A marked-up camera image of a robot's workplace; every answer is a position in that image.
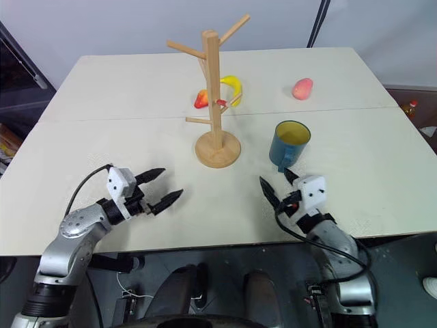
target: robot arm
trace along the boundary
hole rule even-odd
[[[326,181],[323,176],[299,178],[290,170],[285,177],[293,186],[283,201],[274,189],[260,177],[262,190],[275,209],[279,226],[296,238],[311,243],[313,255],[320,267],[332,321],[324,327],[377,327],[375,301],[366,264],[358,259],[356,241],[341,230],[329,215],[319,208],[326,201]],[[295,233],[298,226],[306,238]]]
[[[165,169],[151,169],[133,176],[129,169],[111,167],[107,188],[112,199],[101,199],[67,214],[58,235],[42,254],[34,285],[13,328],[67,327],[68,312],[94,247],[113,226],[140,213],[157,215],[172,205],[183,190],[166,195],[155,205],[143,203],[138,187],[154,180]]]

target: black cable on wall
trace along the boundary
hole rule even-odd
[[[322,0],[320,2],[319,11],[317,12],[317,16],[315,17],[313,30],[311,31],[311,35],[309,36],[307,48],[312,48],[315,42],[315,39],[317,39],[317,35],[319,34],[320,27],[322,26],[326,13],[328,12],[330,0]]]

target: mug handle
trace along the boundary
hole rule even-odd
[[[281,164],[278,166],[278,172],[284,173],[284,169],[286,167],[291,166],[292,164],[292,150],[289,148],[285,149],[284,158],[281,161]]]

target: yellow banana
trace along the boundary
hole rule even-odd
[[[224,83],[224,84],[230,86],[232,89],[234,89],[234,94],[232,95],[232,98],[243,92],[240,80],[237,77],[235,77],[234,75],[228,75],[227,77],[221,78],[220,83]],[[241,97],[239,99],[237,99],[236,101],[234,101],[231,104],[231,106],[232,107],[238,106],[238,104],[240,104],[240,101],[241,101]]]

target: wooden stand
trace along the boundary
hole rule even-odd
[[[240,156],[241,145],[236,137],[231,133],[222,131],[221,114],[231,104],[241,97],[241,94],[234,97],[229,102],[220,98],[220,60],[219,48],[228,38],[230,38],[243,24],[250,19],[247,14],[243,16],[228,32],[221,38],[217,32],[207,30],[202,32],[203,52],[189,48],[182,44],[167,41],[167,46],[188,53],[199,58],[199,63],[206,79],[206,88],[208,90],[208,107],[210,110],[210,119],[202,120],[199,118],[186,118],[187,122],[209,124],[211,131],[202,135],[196,143],[197,158],[206,166],[213,168],[222,168],[231,165]]]

